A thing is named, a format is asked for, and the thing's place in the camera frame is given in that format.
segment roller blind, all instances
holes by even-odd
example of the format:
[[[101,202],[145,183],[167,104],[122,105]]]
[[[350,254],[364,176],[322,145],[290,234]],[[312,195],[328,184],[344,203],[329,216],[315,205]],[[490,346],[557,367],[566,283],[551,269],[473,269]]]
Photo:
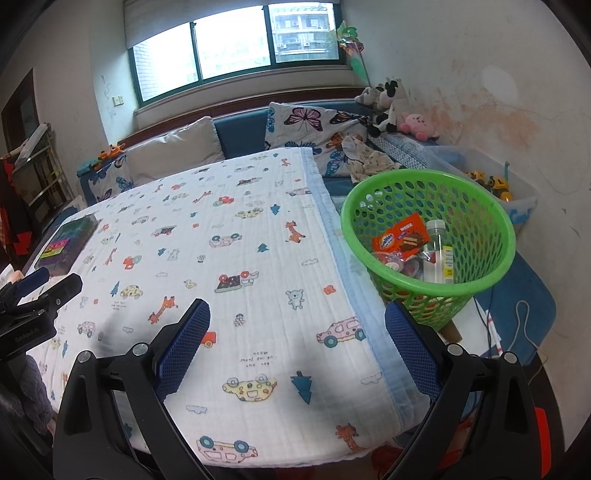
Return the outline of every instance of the roller blind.
[[[238,8],[281,3],[277,0],[125,0],[127,48],[170,28]],[[321,3],[338,4],[340,0]]]

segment ovaltine logo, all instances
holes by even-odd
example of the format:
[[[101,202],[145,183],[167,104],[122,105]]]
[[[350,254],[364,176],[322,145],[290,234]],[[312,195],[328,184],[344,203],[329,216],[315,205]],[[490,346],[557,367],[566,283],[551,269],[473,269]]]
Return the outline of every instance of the ovaltine logo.
[[[379,247],[381,250],[388,248],[394,242],[394,235],[389,233],[388,235],[384,235],[382,237],[382,242],[380,243]]]

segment butterfly pillow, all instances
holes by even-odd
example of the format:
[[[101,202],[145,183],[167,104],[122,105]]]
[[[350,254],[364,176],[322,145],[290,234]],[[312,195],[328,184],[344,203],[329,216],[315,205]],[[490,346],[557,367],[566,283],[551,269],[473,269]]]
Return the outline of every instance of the butterfly pillow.
[[[323,177],[348,177],[349,159],[341,145],[347,135],[365,142],[368,119],[319,106],[271,103],[265,133],[266,150],[309,147]]]
[[[127,165],[127,156],[122,155],[92,173],[89,185],[97,202],[116,197],[118,194],[134,188],[134,181]]]

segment green window frame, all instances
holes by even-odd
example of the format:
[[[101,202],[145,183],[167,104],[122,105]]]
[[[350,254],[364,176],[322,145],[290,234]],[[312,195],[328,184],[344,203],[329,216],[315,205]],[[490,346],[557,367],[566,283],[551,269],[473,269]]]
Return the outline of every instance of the green window frame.
[[[246,69],[246,70],[237,70],[235,72],[226,73],[224,75],[218,75],[216,77],[203,79],[203,75],[201,72],[201,65],[199,63],[199,52],[197,50],[197,38],[195,35],[195,23],[189,22],[189,28],[191,29],[191,41],[193,42],[193,55],[195,56],[195,65],[197,67],[197,76],[199,77],[199,80],[196,82],[193,82],[193,83],[188,83],[186,85],[182,85],[182,86],[175,88],[173,90],[169,90],[168,92],[161,93],[160,95],[152,97],[148,100],[143,100],[142,92],[139,87],[138,71],[137,71],[137,67],[135,65],[134,49],[133,49],[133,47],[130,48],[128,50],[129,66],[131,68],[131,73],[132,73],[133,82],[134,82],[135,96],[138,100],[139,107],[142,108],[143,106],[149,105],[154,102],[158,102],[159,100],[162,100],[163,98],[169,97],[169,96],[174,95],[179,92],[184,92],[185,90],[189,90],[191,88],[195,88],[200,85],[205,85],[207,83],[212,83],[212,82],[216,82],[218,80],[236,77],[239,75],[245,75],[248,73],[266,72],[269,70],[279,70],[279,69],[286,69],[286,68],[292,68],[292,67],[302,67],[302,66],[346,65],[347,64],[346,54],[341,48],[338,49],[339,58],[334,59],[334,60],[294,60],[294,61],[277,62],[276,58],[275,58],[275,45],[273,43],[273,32],[272,32],[272,28],[271,28],[271,14],[269,13],[269,6],[264,5],[262,7],[262,9],[263,9],[263,13],[265,16],[265,26],[267,28],[267,43],[268,43],[268,47],[269,47],[269,58],[271,60],[271,64],[269,66],[257,67],[257,68]],[[335,15],[335,26],[338,28],[338,26],[343,21],[342,12],[340,9],[340,4],[333,4],[333,12]]]

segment pink plush toy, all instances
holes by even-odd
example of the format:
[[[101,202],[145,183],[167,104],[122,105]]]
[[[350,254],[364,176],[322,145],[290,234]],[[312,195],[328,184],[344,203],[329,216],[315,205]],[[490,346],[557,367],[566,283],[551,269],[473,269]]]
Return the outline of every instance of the pink plush toy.
[[[401,132],[406,134],[413,134],[414,137],[426,142],[429,138],[438,138],[439,133],[435,130],[435,126],[431,121],[423,115],[417,113],[403,113],[402,117],[405,119],[403,123],[398,126]]]

